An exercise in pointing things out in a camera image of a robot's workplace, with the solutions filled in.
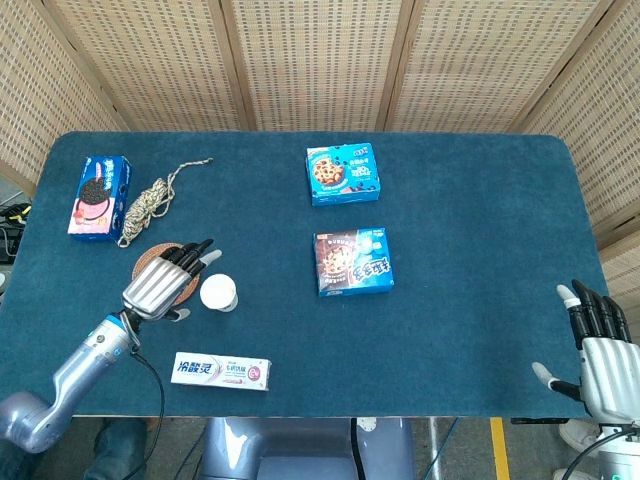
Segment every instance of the wooden coaster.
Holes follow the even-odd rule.
[[[182,247],[179,243],[161,243],[160,245],[156,245],[155,247],[151,247],[149,250],[144,252],[142,256],[138,259],[135,266],[133,267],[133,272],[131,273],[131,280],[136,278],[142,269],[146,267],[151,260],[160,256],[162,252],[164,252],[169,247]],[[187,298],[189,298],[193,292],[196,291],[198,287],[198,282],[200,281],[200,275],[196,275],[196,277],[191,280],[191,283],[187,285],[187,288],[180,294],[180,296],[173,303],[174,305],[180,305]]]

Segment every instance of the oreo cookie box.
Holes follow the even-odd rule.
[[[317,233],[313,247],[321,297],[378,293],[393,288],[384,228]]]
[[[131,166],[120,155],[87,157],[73,202],[69,235],[118,241],[124,223]]]
[[[311,204],[369,202],[380,195],[380,179],[370,143],[307,148]]]

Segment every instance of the yellow floor line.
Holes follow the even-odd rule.
[[[493,458],[496,463],[496,479],[509,480],[509,460],[507,459],[507,444],[504,439],[502,419],[491,417],[491,442],[493,443]]]

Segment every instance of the blue table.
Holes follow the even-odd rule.
[[[373,203],[313,208],[308,146],[368,141],[382,182]],[[168,215],[128,249],[66,233],[85,156],[123,154],[130,200],[180,163]],[[312,234],[387,228],[389,294],[320,299]],[[208,236],[210,272],[236,280],[223,314],[193,297],[180,324],[144,325],[143,352],[175,416],[575,417],[531,362],[577,380],[555,286],[605,283],[570,154],[548,136],[410,133],[70,133],[53,146],[0,313],[0,398],[52,399],[50,376],[120,308],[136,259]],[[268,358],[270,391],[169,383],[176,351]],[[79,414],[156,415],[157,389],[121,360]]]

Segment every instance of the cup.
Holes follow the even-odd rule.
[[[200,300],[211,310],[230,312],[238,305],[236,284],[222,273],[211,275],[200,287]]]

